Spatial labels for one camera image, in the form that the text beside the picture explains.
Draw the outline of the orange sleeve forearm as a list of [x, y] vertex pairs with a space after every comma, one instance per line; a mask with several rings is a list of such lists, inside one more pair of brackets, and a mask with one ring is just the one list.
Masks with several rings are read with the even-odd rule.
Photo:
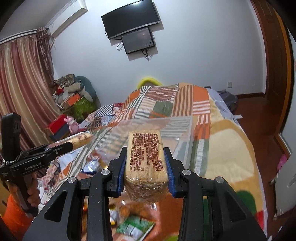
[[17, 205], [12, 195], [10, 195], [2, 220], [14, 237], [17, 240], [22, 240], [33, 218], [27, 217], [26, 213]]

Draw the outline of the person's left hand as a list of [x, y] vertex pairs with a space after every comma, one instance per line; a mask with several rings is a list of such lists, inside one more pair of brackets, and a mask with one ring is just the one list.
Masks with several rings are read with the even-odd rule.
[[38, 189], [38, 180], [36, 173], [32, 173], [31, 175], [32, 181], [28, 188], [28, 202], [32, 207], [37, 207], [40, 204], [40, 191]]

